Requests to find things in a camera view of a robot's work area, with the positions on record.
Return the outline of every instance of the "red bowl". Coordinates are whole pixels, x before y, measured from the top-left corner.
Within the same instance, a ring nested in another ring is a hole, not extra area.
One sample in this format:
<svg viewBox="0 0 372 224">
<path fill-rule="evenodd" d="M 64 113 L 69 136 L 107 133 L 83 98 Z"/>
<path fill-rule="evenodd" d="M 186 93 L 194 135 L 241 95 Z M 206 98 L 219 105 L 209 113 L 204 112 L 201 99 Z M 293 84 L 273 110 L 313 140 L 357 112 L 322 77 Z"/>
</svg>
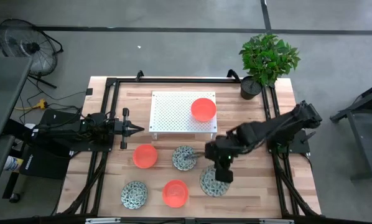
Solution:
<svg viewBox="0 0 372 224">
<path fill-rule="evenodd" d="M 157 150 L 149 144 L 138 146 L 133 154 L 135 165 L 142 169 L 152 167 L 157 161 Z"/>
<path fill-rule="evenodd" d="M 187 185 L 181 180 L 171 180 L 162 190 L 162 199 L 171 208 L 182 207 L 188 199 Z"/>
<path fill-rule="evenodd" d="M 192 104 L 192 115 L 197 121 L 207 122 L 216 115 L 216 105 L 207 98 L 197 99 Z"/>
</svg>

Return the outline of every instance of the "yellow cable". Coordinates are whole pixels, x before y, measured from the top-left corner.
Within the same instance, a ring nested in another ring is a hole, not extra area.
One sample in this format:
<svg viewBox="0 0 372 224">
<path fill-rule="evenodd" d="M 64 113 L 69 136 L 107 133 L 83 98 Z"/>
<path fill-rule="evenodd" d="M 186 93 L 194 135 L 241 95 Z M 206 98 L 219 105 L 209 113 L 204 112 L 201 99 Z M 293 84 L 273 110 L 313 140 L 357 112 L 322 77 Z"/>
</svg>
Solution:
<svg viewBox="0 0 372 224">
<path fill-rule="evenodd" d="M 39 106 L 33 106 L 33 107 L 30 107 L 30 108 L 14 108 L 15 110 L 31 110 L 31 109 L 35 109 L 35 108 L 38 108 Z"/>
<path fill-rule="evenodd" d="M 35 106 L 28 107 L 28 108 L 14 108 L 15 110 L 32 110 L 36 108 L 41 108 L 42 110 L 46 109 L 45 104 L 47 102 L 44 99 L 39 100 L 39 103 L 37 103 Z"/>
</svg>

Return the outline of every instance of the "black plant pot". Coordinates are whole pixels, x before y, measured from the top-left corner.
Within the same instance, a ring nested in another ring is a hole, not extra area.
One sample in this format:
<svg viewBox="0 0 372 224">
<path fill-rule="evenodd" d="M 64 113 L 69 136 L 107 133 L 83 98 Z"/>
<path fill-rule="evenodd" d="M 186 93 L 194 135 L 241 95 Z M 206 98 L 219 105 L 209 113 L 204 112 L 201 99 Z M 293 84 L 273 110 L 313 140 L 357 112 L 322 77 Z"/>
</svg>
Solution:
<svg viewBox="0 0 372 224">
<path fill-rule="evenodd" d="M 253 80 L 251 76 L 244 77 L 241 81 L 240 95 L 245 100 L 250 100 L 260 94 L 262 85 Z"/>
</svg>

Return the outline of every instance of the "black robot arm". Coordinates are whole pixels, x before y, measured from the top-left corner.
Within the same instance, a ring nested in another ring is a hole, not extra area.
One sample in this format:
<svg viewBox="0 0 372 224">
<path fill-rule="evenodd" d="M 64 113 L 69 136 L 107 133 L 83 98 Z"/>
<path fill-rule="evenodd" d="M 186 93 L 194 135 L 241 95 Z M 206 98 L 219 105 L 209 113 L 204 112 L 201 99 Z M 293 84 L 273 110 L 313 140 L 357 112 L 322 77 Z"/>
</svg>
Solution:
<svg viewBox="0 0 372 224">
<path fill-rule="evenodd" d="M 108 118 L 104 113 L 88 114 L 83 119 L 63 124 L 40 124 L 32 130 L 33 141 L 54 139 L 69 148 L 87 146 L 94 151 L 93 146 L 105 145 L 111 136 L 121 135 L 120 148 L 126 149 L 126 138 L 134 133 L 143 131 L 144 128 L 132 124 L 128 120 L 129 110 L 123 108 L 123 120 Z"/>
<path fill-rule="evenodd" d="M 250 153 L 265 140 L 287 145 L 302 128 L 317 128 L 321 120 L 313 105 L 303 101 L 292 111 L 274 119 L 243 123 L 227 131 L 226 136 L 217 136 L 214 141 L 206 143 L 205 157 L 215 162 L 216 180 L 231 183 L 230 164 L 235 157 Z"/>
</svg>

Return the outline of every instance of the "gray floor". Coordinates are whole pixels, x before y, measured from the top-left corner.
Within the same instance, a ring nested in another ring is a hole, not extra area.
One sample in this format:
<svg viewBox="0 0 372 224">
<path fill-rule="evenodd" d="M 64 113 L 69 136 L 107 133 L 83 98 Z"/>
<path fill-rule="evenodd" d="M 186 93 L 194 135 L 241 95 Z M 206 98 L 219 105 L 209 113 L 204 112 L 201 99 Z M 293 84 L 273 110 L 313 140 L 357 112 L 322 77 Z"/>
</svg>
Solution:
<svg viewBox="0 0 372 224">
<path fill-rule="evenodd" d="M 274 29 L 372 29 L 372 0 L 267 0 Z M 263 28 L 258 0 L 0 0 L 0 21 L 26 19 L 38 25 L 122 27 Z M 238 55 L 254 34 L 49 32 L 65 49 L 46 80 L 61 97 L 82 91 L 92 75 L 219 76 L 229 68 L 243 76 Z M 364 172 L 347 121 L 328 117 L 372 86 L 372 36 L 281 35 L 298 47 L 302 61 L 289 77 L 297 101 L 313 103 L 323 118 L 310 140 L 314 178 L 322 213 L 328 217 L 372 222 L 372 180 L 352 183 Z M 22 97 L 37 90 L 26 84 Z M 81 106 L 81 95 L 60 101 Z M 12 115 L 17 119 L 20 112 Z M 38 122 L 41 113 L 27 115 Z M 0 195 L 8 176 L 2 175 Z M 50 215 L 60 191 L 56 180 L 28 178 L 24 199 L 0 199 L 0 218 Z"/>
</svg>

